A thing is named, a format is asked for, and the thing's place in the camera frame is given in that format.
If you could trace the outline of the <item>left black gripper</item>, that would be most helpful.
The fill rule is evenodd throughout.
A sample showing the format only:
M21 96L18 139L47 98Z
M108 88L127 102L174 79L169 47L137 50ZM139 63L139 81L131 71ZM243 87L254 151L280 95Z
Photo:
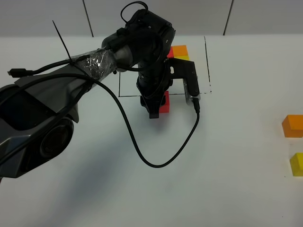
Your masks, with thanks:
M165 91L172 85L167 79L168 58L156 63L154 68L139 72L137 88L141 106L146 106L149 118L159 118L160 108L166 104Z

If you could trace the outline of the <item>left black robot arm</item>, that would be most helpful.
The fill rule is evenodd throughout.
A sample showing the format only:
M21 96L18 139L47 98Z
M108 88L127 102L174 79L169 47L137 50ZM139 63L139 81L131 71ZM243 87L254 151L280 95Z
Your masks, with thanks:
M160 107L174 36L170 22L141 9L94 51L38 70L11 69L16 82L0 90L1 177L18 178L61 154L79 121L78 101L111 73L138 72L143 99Z

